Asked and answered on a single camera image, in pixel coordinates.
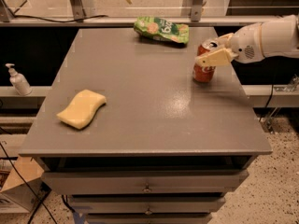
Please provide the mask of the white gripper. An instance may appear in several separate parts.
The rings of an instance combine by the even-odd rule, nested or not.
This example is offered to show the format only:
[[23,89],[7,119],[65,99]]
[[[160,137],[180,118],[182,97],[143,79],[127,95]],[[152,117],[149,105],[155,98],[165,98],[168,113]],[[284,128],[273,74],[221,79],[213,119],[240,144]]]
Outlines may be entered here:
[[255,63],[264,59],[261,45],[262,25],[260,23],[244,26],[237,32],[212,38],[208,44],[214,49],[195,58],[202,67],[229,65],[233,59],[239,63]]

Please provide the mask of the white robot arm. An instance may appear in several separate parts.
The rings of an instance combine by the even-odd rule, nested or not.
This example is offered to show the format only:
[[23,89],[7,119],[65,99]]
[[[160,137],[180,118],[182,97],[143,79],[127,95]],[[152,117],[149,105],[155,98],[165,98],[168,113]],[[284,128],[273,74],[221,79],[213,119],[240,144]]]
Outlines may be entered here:
[[254,23],[207,43],[215,47],[195,58],[202,67],[225,66],[232,61],[255,63],[275,56],[298,59],[298,17]]

